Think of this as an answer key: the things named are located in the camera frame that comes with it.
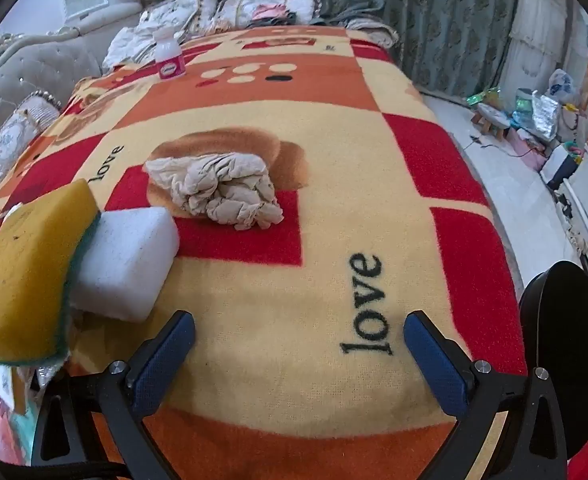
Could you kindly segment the white foam sponge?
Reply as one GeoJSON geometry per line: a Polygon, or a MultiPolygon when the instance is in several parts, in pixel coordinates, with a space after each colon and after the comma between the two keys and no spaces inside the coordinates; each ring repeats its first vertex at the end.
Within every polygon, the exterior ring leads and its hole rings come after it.
{"type": "Polygon", "coordinates": [[[178,229],[164,207],[103,212],[72,282],[71,305],[104,318],[145,321],[178,249],[178,229]]]}

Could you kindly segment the yellow green scrub sponge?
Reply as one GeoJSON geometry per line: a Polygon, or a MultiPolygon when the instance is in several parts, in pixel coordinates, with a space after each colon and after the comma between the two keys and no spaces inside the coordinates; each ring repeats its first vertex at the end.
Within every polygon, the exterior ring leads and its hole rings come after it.
{"type": "Polygon", "coordinates": [[[85,180],[20,206],[0,229],[0,364],[65,356],[70,292],[100,220],[85,180]]]}

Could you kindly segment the beige tissue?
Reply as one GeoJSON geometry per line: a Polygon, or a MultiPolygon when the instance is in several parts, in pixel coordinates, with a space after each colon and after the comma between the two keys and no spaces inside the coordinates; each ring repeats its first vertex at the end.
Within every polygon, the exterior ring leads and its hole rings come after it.
{"type": "Polygon", "coordinates": [[[284,220],[266,163],[237,152],[161,157],[144,164],[152,191],[176,211],[246,231],[284,220]]]}

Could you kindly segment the black round trash bin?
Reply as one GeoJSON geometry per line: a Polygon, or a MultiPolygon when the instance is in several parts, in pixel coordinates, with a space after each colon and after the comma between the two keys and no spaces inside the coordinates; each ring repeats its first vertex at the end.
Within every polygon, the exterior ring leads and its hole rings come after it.
{"type": "Polygon", "coordinates": [[[588,442],[588,274],[559,261],[528,283],[518,309],[527,366],[550,374],[573,457],[588,442]]]}

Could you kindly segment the patterned fleece blanket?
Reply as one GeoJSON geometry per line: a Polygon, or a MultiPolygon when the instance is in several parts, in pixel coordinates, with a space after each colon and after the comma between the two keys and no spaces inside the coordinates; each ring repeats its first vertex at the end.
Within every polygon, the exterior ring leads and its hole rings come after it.
{"type": "Polygon", "coordinates": [[[128,64],[77,83],[0,188],[11,206],[79,179],[103,211],[169,206],[158,157],[246,152],[281,223],[175,213],[149,319],[87,316],[77,372],[130,356],[170,315],[197,340],[149,432],[184,479],[414,479],[452,428],[402,338],[421,309],[525,373],[512,276],[484,192],[410,80],[361,32],[269,27],[189,41],[182,76],[128,64]]]}

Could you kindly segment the small wooden stool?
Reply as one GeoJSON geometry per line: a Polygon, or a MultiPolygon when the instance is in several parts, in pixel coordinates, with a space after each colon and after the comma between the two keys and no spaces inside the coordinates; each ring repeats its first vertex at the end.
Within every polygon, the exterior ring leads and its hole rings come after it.
{"type": "Polygon", "coordinates": [[[471,119],[483,134],[492,134],[502,139],[510,128],[510,119],[502,110],[497,110],[485,103],[478,103],[474,107],[474,115],[471,119]]]}

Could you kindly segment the silver foil bag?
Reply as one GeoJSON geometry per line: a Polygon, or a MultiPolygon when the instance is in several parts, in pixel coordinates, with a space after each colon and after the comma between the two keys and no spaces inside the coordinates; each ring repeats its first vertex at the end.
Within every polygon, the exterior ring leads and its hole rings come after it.
{"type": "Polygon", "coordinates": [[[550,142],[558,131],[561,104],[538,91],[532,95],[532,122],[534,135],[542,141],[550,142]]]}

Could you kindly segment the cylindrical bolster pillow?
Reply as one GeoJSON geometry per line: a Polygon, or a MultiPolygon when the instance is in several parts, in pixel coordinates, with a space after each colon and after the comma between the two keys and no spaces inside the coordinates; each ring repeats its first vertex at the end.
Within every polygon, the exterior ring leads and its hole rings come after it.
{"type": "Polygon", "coordinates": [[[29,94],[0,127],[0,183],[28,145],[59,118],[60,104],[44,90],[29,94]]]}

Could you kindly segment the white pink pill bottle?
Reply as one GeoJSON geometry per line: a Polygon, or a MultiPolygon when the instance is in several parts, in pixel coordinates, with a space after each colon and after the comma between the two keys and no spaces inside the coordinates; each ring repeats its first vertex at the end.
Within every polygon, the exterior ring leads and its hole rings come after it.
{"type": "Polygon", "coordinates": [[[175,39],[175,30],[169,26],[154,32],[154,58],[161,80],[180,77],[185,73],[182,50],[175,39]]]}

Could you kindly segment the grey tufted headboard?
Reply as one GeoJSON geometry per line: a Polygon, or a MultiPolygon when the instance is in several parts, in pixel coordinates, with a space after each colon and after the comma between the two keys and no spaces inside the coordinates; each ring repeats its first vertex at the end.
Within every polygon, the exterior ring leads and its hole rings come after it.
{"type": "Polygon", "coordinates": [[[31,93],[65,105],[77,82],[100,76],[100,63],[80,38],[22,47],[0,66],[0,127],[31,93]]]}

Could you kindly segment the white lace covered appliance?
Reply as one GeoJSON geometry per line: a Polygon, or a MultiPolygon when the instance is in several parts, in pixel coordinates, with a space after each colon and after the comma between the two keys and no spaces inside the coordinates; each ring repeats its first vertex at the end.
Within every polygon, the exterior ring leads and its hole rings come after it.
{"type": "Polygon", "coordinates": [[[518,90],[547,90],[558,68],[579,86],[587,58],[586,24],[575,0],[518,0],[499,82],[503,105],[513,110],[518,90]]]}

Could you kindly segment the floral pillow with clothes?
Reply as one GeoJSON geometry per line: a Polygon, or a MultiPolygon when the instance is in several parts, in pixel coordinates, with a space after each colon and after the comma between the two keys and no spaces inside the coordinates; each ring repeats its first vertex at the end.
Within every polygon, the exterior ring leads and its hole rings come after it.
{"type": "Polygon", "coordinates": [[[210,25],[224,30],[275,23],[309,25],[320,16],[321,8],[322,0],[225,0],[210,25]]]}

